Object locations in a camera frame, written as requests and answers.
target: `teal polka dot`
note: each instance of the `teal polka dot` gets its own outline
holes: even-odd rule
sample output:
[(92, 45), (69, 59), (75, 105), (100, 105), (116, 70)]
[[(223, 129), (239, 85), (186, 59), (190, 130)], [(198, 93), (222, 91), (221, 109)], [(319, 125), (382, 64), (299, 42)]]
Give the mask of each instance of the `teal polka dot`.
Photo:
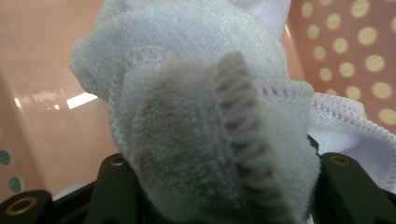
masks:
[(11, 156), (8, 151), (0, 149), (0, 164), (1, 165), (10, 165), (11, 164)]
[(19, 193), (22, 191), (22, 182), (21, 180), (16, 177), (12, 176), (8, 181), (8, 186), (14, 193)]

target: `polka dot pattern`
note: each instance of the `polka dot pattern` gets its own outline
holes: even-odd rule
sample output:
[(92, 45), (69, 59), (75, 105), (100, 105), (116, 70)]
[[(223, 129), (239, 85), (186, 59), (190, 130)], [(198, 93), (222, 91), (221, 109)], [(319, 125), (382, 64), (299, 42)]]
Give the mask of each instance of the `polka dot pattern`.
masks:
[(323, 81), (329, 81), (332, 79), (332, 71), (329, 68), (320, 69), (319, 75)]
[(382, 109), (379, 111), (379, 118), (382, 122), (389, 125), (396, 125), (396, 112), (391, 109)]
[(336, 53), (344, 53), (347, 51), (347, 41), (344, 38), (337, 38), (332, 42), (332, 49)]
[(340, 24), (341, 24), (341, 17), (337, 13), (331, 14), (326, 20), (326, 25), (331, 30), (337, 29), (340, 26)]
[(315, 25), (315, 24), (310, 25), (308, 27), (307, 33), (308, 33), (309, 38), (311, 38), (311, 39), (318, 38), (318, 36), (319, 36), (319, 28), (318, 28), (318, 26)]
[(326, 57), (326, 50), (321, 46), (316, 47), (314, 49), (314, 57), (317, 60), (323, 60)]
[(332, 0), (320, 0), (320, 3), (321, 3), (323, 6), (327, 6), (327, 5), (329, 5), (329, 4), (332, 3)]
[(326, 94), (329, 95), (338, 95), (337, 91), (333, 90), (333, 89), (328, 89), (325, 91)]
[(388, 83), (377, 82), (373, 85), (372, 92), (379, 99), (387, 99), (392, 95), (392, 87)]
[(0, 164), (5, 166), (11, 164), (11, 156), (5, 149), (0, 149)]
[(303, 7), (301, 8), (301, 14), (308, 18), (312, 15), (314, 8), (312, 7), (311, 3), (304, 3)]
[(14, 193), (20, 193), (22, 191), (22, 181), (17, 176), (12, 176), (8, 180), (8, 187)]
[(343, 77), (352, 77), (355, 75), (355, 66), (352, 63), (341, 63), (339, 72)]
[(288, 26), (316, 91), (361, 101), (396, 133), (396, 0), (296, 0)]
[(384, 68), (385, 61), (379, 55), (371, 55), (366, 58), (366, 61), (364, 62), (364, 64), (365, 64), (367, 70), (369, 70), (371, 72), (379, 72)]
[(376, 29), (373, 27), (364, 27), (358, 34), (359, 42), (363, 45), (371, 45), (376, 41)]
[(361, 98), (361, 90), (355, 86), (347, 87), (346, 96), (352, 100), (359, 100)]
[(365, 16), (369, 9), (370, 3), (367, 0), (356, 0), (352, 4), (350, 12), (354, 17), (360, 18)]

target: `white fabric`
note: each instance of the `white fabric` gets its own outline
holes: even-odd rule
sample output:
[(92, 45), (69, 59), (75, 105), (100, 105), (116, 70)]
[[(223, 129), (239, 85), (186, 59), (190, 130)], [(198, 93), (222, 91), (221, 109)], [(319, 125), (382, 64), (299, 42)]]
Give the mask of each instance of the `white fabric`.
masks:
[[(177, 171), (174, 175), (185, 176), (181, 182), (191, 183), (191, 186), (183, 187), (191, 188), (186, 189), (186, 192), (192, 193), (194, 192), (193, 183), (199, 184), (200, 182), (191, 182), (191, 175), (203, 175), (198, 168), (205, 170), (211, 167), (205, 163), (210, 161), (210, 158), (201, 154), (211, 151), (203, 147), (205, 143), (210, 142), (197, 142), (196, 146), (200, 150), (183, 152), (175, 149), (176, 156), (172, 158), (167, 158), (171, 156), (166, 151), (172, 151), (171, 146), (181, 148), (181, 143), (186, 144), (185, 139), (180, 139), (178, 142), (179, 135), (195, 142), (198, 138), (191, 136), (218, 134), (219, 138), (213, 138), (213, 141), (216, 139), (219, 142), (226, 141), (227, 137), (224, 138), (226, 134), (219, 134), (221, 133), (219, 126), (224, 123), (218, 122), (216, 125), (216, 122), (209, 122), (221, 116), (216, 117), (216, 113), (207, 113), (210, 110), (207, 107), (201, 107), (206, 104), (221, 107), (217, 105), (219, 102), (216, 96), (209, 94), (216, 90), (216, 85), (209, 88), (215, 82), (209, 80), (210, 72), (206, 69), (209, 65), (218, 64), (225, 54), (239, 51), (245, 58), (253, 85), (262, 102), (261, 113), (252, 114), (251, 117), (261, 118), (259, 120), (267, 125), (262, 139), (265, 139), (264, 142), (268, 146), (272, 146), (271, 151), (274, 152), (276, 164), (268, 163), (270, 157), (263, 154), (257, 158), (238, 161), (240, 162), (238, 164), (255, 169), (260, 164), (266, 164), (265, 167), (272, 164), (268, 167), (273, 167), (274, 171), (278, 172), (279, 183), (282, 183), (279, 186), (284, 186), (287, 192), (285, 195), (290, 196), (291, 204), (297, 206), (296, 209), (302, 216), (306, 213), (312, 188), (318, 178), (318, 158), (306, 139), (310, 134), (319, 143), (319, 153), (340, 152), (353, 157), (379, 187), (396, 192), (395, 135), (365, 119), (362, 116), (364, 108), (361, 103), (337, 96), (314, 94), (309, 84), (289, 80), (285, 52), (278, 41), (289, 7), (290, 1), (288, 0), (107, 0), (92, 32), (80, 39), (74, 46), (70, 67), (84, 90), (110, 102), (113, 137), (132, 166), (138, 169), (142, 166), (142, 162), (152, 165), (155, 160), (169, 160), (172, 164), (154, 163), (152, 165), (154, 171), (156, 169), (158, 172)], [(185, 77), (175, 78), (171, 76), (172, 74), (165, 73), (168, 75), (161, 77), (164, 78), (163, 85), (159, 85), (158, 76), (163, 73), (164, 66), (168, 66), (169, 69), (170, 65), (167, 65), (169, 63), (174, 66), (171, 70), (176, 73), (186, 71), (196, 76), (193, 82), (191, 83), (192, 79), (188, 77), (191, 74), (186, 73)], [(229, 81), (238, 83), (239, 78), (241, 77), (232, 77)], [(175, 102), (184, 103), (177, 104), (175, 107), (177, 109), (170, 110), (170, 114), (165, 115), (161, 110), (153, 109), (175, 106), (173, 99)], [(142, 114), (140, 111), (142, 108), (149, 108), (149, 113)], [(247, 111), (241, 110), (240, 114), (236, 113), (235, 119)], [(207, 114), (197, 117), (200, 112)], [(175, 113), (181, 113), (182, 116), (175, 116)], [(157, 117), (153, 120), (142, 121), (153, 115)], [(158, 133), (157, 124), (158, 130), (161, 128), (163, 132)], [(175, 131), (173, 127), (175, 125), (180, 130), (184, 128), (185, 131)], [(136, 151), (142, 150), (145, 146), (155, 146), (151, 147), (151, 154), (156, 155), (152, 157), (152, 160), (146, 160), (145, 156), (141, 155), (139, 159), (136, 158)], [(159, 148), (165, 148), (165, 150), (156, 151)], [(197, 169), (190, 167), (191, 170), (185, 169), (183, 172), (178, 170), (180, 167), (186, 167), (186, 161)], [(204, 175), (213, 177), (210, 179), (214, 181), (215, 174), (221, 171), (206, 170)], [(187, 202), (191, 202), (190, 199), (185, 201), (185, 197), (177, 197), (183, 188), (177, 189), (175, 195), (169, 194), (169, 191), (158, 190), (163, 184), (160, 176), (150, 175), (149, 171), (144, 170), (138, 175), (139, 179), (146, 181), (144, 188), (151, 195), (151, 200), (156, 201), (156, 206), (161, 207), (166, 216), (188, 220), (189, 217), (197, 215), (189, 210)], [(178, 183), (177, 181), (180, 181), (179, 178), (173, 180), (176, 182), (165, 183), (165, 185), (174, 186)], [(255, 182), (256, 180), (256, 178), (250, 178), (249, 181), (253, 182), (247, 182), (253, 188), (273, 185), (276, 182), (268, 179)], [(225, 186), (224, 183), (226, 182), (220, 180), (219, 188)], [(212, 200), (207, 197), (210, 194), (200, 193), (204, 194), (203, 198)], [(232, 193), (228, 196), (230, 196), (230, 202), (240, 202), (231, 200), (235, 196)], [(173, 204), (173, 202), (170, 202), (169, 198), (179, 200), (177, 202), (179, 207), (172, 207), (170, 203)], [(211, 206), (216, 204), (216, 200), (212, 204), (195, 202), (210, 204), (207, 209), (213, 208)], [(182, 206), (183, 209), (187, 210), (184, 210), (185, 213), (178, 214), (176, 210), (181, 209), (180, 206), (183, 203), (185, 203), (185, 206)], [(229, 220), (227, 223), (246, 223), (245, 219), (238, 220), (239, 215), (236, 213), (236, 217), (226, 218)], [(215, 219), (207, 217), (209, 222), (218, 221)], [(294, 222), (299, 222), (299, 218), (296, 217)]]

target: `terry cloth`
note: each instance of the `terry cloth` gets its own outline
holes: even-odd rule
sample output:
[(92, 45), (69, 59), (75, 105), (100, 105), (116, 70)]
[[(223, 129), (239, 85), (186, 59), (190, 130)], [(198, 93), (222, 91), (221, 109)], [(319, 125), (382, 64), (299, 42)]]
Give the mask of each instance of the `terry cloth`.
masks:
[(116, 144), (174, 220), (249, 223), (262, 214), (253, 206), (301, 222), (318, 178), (308, 134), (319, 153), (351, 156), (396, 192), (395, 135), (365, 119), (360, 103), (289, 80), (276, 31), (264, 25), (272, 22), (258, 13), (289, 4), (265, 2), (108, 0), (73, 48), (78, 81), (109, 101)]

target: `screw hole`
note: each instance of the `screw hole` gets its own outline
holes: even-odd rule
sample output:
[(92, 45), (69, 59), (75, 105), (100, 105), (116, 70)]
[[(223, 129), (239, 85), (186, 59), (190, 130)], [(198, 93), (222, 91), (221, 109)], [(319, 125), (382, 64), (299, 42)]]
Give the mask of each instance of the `screw hole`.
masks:
[(9, 216), (16, 216), (29, 211), (37, 204), (38, 199), (36, 197), (25, 197), (12, 203), (6, 210), (6, 214)]
[(338, 165), (348, 166), (350, 164), (350, 160), (343, 156), (331, 156), (330, 159)]
[(125, 163), (125, 159), (123, 157), (116, 157), (110, 161), (110, 165), (112, 166), (121, 166)]

